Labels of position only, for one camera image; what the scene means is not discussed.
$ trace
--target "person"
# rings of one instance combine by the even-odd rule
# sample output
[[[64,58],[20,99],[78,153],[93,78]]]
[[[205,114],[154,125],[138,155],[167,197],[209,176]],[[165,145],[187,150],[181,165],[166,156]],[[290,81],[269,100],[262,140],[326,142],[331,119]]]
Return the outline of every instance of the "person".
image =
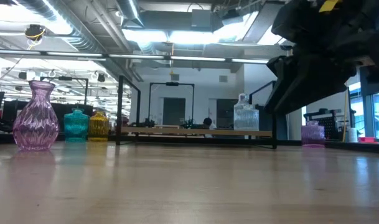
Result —
[[[210,129],[210,130],[217,128],[216,125],[213,124],[213,121],[211,120],[211,118],[205,118],[203,120],[203,126],[205,129]],[[205,134],[205,138],[213,138],[213,136],[211,134]]]

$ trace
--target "teal glass jar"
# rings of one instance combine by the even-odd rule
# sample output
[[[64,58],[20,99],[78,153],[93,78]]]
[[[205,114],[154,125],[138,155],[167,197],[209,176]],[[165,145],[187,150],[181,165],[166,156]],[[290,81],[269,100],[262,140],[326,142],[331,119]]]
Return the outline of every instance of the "teal glass jar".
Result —
[[[88,134],[89,116],[83,114],[83,109],[74,108],[73,113],[65,114],[63,123],[65,125],[65,141],[84,142]]]

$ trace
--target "glass vase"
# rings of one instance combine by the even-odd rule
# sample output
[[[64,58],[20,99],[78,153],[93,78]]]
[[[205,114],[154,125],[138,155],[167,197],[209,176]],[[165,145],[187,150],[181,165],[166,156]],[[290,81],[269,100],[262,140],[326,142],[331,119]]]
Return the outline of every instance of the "glass vase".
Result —
[[[259,130],[259,111],[249,104],[247,95],[240,94],[238,103],[233,107],[233,129],[243,131]]]
[[[65,141],[85,142],[88,133],[89,116],[83,114],[84,109],[74,108],[73,113],[65,114],[63,123],[65,125]]]
[[[325,147],[325,127],[318,124],[318,121],[307,121],[307,125],[301,127],[302,146]]]
[[[95,115],[90,118],[88,125],[89,141],[107,141],[109,134],[109,120],[104,112],[96,111]]]
[[[50,95],[55,85],[29,81],[32,99],[17,116],[13,134],[20,150],[48,150],[58,136],[58,119]]]

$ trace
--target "purple glass jar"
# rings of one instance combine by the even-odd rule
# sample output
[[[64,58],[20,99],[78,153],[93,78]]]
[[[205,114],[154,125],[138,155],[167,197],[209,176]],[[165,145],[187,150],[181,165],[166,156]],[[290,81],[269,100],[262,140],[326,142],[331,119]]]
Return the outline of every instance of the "purple glass jar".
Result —
[[[50,95],[55,85],[29,81],[32,99],[14,122],[14,139],[19,150],[48,150],[58,136],[58,119]]]
[[[306,147],[325,147],[325,127],[319,126],[318,121],[307,121],[301,127],[301,142]]]

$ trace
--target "wooden table surface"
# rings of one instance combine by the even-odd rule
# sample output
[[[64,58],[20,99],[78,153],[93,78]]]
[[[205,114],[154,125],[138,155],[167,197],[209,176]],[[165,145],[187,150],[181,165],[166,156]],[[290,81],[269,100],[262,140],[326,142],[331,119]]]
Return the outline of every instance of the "wooden table surface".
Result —
[[[379,154],[0,145],[1,223],[379,223]]]

